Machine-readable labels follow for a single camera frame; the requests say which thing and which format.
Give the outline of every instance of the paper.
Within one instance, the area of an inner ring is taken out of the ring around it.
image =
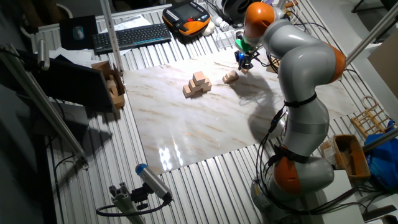
[[[116,24],[114,26],[114,30],[124,30],[124,29],[130,29],[130,28],[135,28],[135,27],[140,27],[140,26],[148,26],[150,25],[150,22],[143,18],[142,15],[139,16],[134,16],[133,18],[123,21],[119,24]],[[102,30],[100,34],[107,32],[108,29]],[[129,52],[129,50],[121,50],[120,55],[124,55],[125,53]]]
[[[91,68],[91,64],[98,63],[100,61],[92,60],[92,50],[66,50],[59,47],[57,50],[50,50],[50,58],[57,58],[59,55],[64,56],[66,59],[76,65]]]

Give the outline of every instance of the wall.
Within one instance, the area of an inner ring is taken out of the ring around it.
[[[16,26],[18,15],[15,4],[1,1],[0,45],[11,42],[27,50]],[[29,106],[0,84],[0,223],[44,223],[31,132]]]

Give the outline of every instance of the metal pole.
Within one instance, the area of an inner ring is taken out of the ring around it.
[[[101,2],[102,12],[104,14],[106,28],[108,28],[109,40],[111,41],[112,50],[114,54],[114,59],[116,61],[116,67],[119,73],[123,72],[122,57],[120,56],[118,38],[116,37],[116,32],[113,27],[113,20],[111,14],[111,8],[109,7],[108,0],[99,0]]]
[[[374,38],[383,29],[391,24],[391,20],[398,15],[398,2],[392,7],[392,9],[380,20],[379,23],[371,30],[369,35],[355,47],[355,49],[347,56],[346,65],[348,66],[353,60],[373,41]]]
[[[365,145],[362,148],[362,150],[363,150],[363,152],[368,152],[368,151],[390,141],[391,139],[393,139],[397,136],[398,136],[398,128],[395,128],[394,130],[389,131],[388,133],[383,134],[382,136],[378,137],[373,142],[370,142],[369,144]]]
[[[14,54],[18,54],[17,50],[11,44],[7,44],[6,49]],[[49,102],[47,96],[45,95],[40,85],[37,83],[36,79],[30,72],[27,72],[25,70],[21,60],[12,55],[1,52],[0,60],[3,61],[3,63],[7,66],[12,75],[21,84],[26,93],[32,98],[35,105],[48,119],[48,121],[57,131],[59,136],[67,143],[69,143],[73,153],[75,153],[77,158],[85,161],[86,154],[81,148],[79,142],[73,136],[72,132],[69,130],[65,122],[63,122],[57,110]]]
[[[279,0],[278,5],[276,7],[278,7],[279,9],[283,9],[285,7],[287,0]]]

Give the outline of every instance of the black cloth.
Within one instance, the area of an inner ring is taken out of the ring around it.
[[[73,28],[83,27],[85,38],[75,40],[73,38]],[[98,34],[95,16],[83,16],[73,19],[60,21],[61,46],[67,50],[93,49],[93,34]]]

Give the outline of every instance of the orange device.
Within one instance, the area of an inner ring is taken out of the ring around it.
[[[195,36],[210,22],[210,15],[200,5],[185,1],[163,10],[163,20],[182,35]]]

